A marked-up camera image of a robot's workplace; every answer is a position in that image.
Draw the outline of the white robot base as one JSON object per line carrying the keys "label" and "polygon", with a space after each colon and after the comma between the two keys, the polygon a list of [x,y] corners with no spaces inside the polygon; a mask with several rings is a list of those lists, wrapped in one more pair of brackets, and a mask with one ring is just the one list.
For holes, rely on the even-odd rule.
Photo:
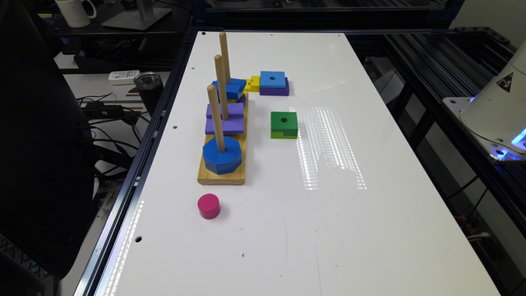
{"label": "white robot base", "polygon": [[474,97],[445,97],[445,107],[496,161],[525,160],[525,46]]}

